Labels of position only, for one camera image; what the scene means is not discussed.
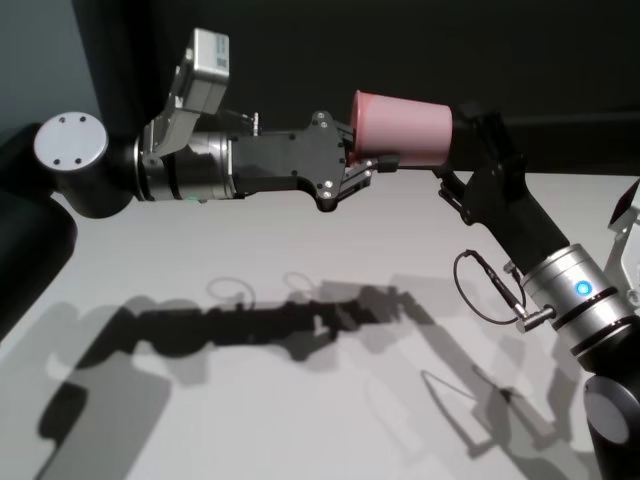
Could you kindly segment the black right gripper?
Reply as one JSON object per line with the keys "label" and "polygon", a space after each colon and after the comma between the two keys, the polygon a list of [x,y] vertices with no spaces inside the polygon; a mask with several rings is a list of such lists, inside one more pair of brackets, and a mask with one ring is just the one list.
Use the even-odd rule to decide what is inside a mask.
{"label": "black right gripper", "polygon": [[[484,162],[505,172],[524,172],[525,155],[515,146],[502,115],[475,103],[454,108],[452,155],[457,160]],[[510,182],[480,169],[467,184],[450,167],[439,167],[439,196],[469,224],[485,226],[515,266],[531,272],[568,246],[568,239],[531,195],[520,178]]]}

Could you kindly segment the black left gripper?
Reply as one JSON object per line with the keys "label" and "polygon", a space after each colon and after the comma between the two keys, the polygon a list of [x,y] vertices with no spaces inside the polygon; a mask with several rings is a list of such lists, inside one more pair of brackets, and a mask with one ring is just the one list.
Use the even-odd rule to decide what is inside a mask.
{"label": "black left gripper", "polygon": [[324,111],[314,113],[304,130],[235,137],[231,157],[236,193],[300,190],[319,210],[333,211],[338,197],[368,187],[374,172],[394,173],[399,168],[397,155],[382,155],[346,169],[353,143],[353,129]]}

